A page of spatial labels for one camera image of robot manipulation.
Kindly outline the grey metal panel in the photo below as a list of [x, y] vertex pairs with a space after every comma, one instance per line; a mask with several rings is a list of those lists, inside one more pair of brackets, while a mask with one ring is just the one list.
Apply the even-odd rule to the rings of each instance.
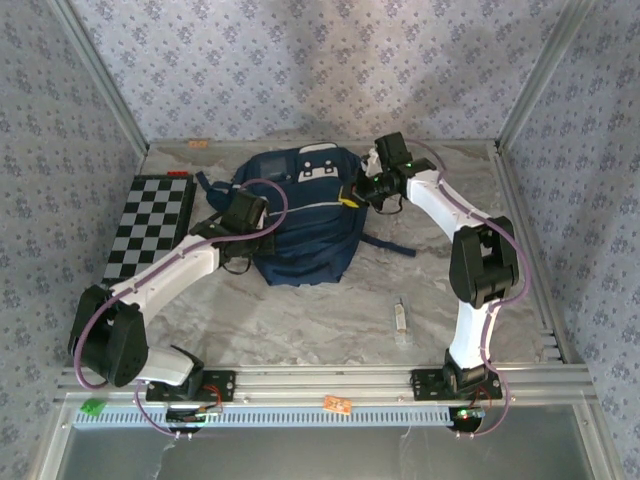
[[478, 439], [445, 427], [232, 427], [172, 441], [74, 428], [56, 480], [595, 480], [569, 407], [510, 410]]

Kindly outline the black controller board plate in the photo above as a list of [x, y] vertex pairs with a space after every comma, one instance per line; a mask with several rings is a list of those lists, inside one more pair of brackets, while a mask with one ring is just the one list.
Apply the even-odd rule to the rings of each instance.
[[223, 408], [216, 405], [194, 409], [169, 408], [165, 414], [165, 423], [173, 433], [195, 434], [217, 420], [222, 413]]
[[449, 429], [456, 434], [474, 435], [480, 428], [485, 410], [482, 407], [451, 407], [449, 416], [452, 424]]

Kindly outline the navy blue backpack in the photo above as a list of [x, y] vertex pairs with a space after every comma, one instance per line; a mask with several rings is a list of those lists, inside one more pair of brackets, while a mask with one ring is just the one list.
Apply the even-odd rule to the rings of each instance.
[[254, 252], [257, 270], [270, 286], [337, 283], [361, 242], [410, 258], [414, 249], [364, 232], [368, 210], [339, 200], [341, 187], [361, 170], [358, 155], [334, 143], [263, 152], [242, 164], [229, 182], [211, 183], [196, 174], [209, 205], [224, 213], [236, 190], [263, 178], [278, 184], [288, 199], [286, 217], [274, 232], [274, 246]]

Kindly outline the aluminium frame post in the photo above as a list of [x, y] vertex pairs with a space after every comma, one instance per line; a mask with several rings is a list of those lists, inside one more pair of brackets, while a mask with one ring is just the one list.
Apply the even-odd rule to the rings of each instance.
[[598, 0], [566, 0], [496, 139], [497, 149], [501, 154], [513, 145], [585, 18], [597, 2]]
[[61, 24], [69, 42], [94, 81], [120, 128], [140, 157], [148, 152], [148, 142], [109, 73], [87, 28], [76, 13], [70, 0], [46, 0]]

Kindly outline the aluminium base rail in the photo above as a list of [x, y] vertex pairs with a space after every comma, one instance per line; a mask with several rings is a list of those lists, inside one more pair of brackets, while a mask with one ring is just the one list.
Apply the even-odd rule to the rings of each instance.
[[[583, 364], [504, 364], [498, 369], [517, 406], [597, 399]], [[232, 405], [319, 406], [327, 396], [355, 406], [414, 401], [406, 365], [238, 366]]]

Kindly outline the small tube in clear packet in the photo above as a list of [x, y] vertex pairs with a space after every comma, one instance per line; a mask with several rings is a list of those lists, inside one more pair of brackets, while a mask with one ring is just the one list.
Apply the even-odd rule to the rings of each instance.
[[410, 311], [402, 296], [396, 296], [392, 301], [392, 320], [396, 344], [408, 347], [412, 343], [410, 328]]

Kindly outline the black and grey chessboard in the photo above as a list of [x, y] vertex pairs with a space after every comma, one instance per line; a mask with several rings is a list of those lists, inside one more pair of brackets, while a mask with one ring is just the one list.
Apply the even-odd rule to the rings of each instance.
[[134, 177], [104, 270], [104, 284], [140, 274], [183, 240], [195, 191], [193, 177], [185, 172]]

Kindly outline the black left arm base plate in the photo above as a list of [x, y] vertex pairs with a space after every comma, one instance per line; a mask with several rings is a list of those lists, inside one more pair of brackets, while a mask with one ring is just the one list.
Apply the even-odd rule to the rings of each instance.
[[151, 382], [145, 393], [147, 402], [230, 402], [234, 399], [236, 372], [200, 370], [181, 385]]

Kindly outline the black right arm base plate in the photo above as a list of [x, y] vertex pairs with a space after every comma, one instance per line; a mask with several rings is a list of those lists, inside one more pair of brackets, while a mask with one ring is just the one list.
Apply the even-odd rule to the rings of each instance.
[[456, 375], [444, 368], [414, 369], [410, 385], [416, 401], [471, 401], [476, 397], [484, 400], [503, 398], [498, 375], [486, 369], [471, 380], [458, 380]]

